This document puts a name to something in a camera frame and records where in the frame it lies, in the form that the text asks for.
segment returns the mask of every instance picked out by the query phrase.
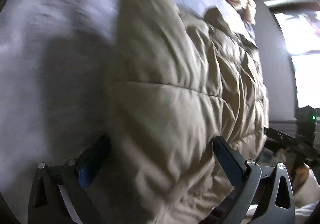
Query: quilted jacket sleeve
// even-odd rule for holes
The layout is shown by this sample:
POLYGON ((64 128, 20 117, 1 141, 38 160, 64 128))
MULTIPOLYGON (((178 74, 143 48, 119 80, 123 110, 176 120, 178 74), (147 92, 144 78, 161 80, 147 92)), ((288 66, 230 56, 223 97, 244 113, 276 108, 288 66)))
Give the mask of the quilted jacket sleeve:
POLYGON ((257 50, 238 42, 171 0, 121 1, 108 130, 149 223, 198 223, 230 192, 213 137, 249 157, 262 149, 257 50))

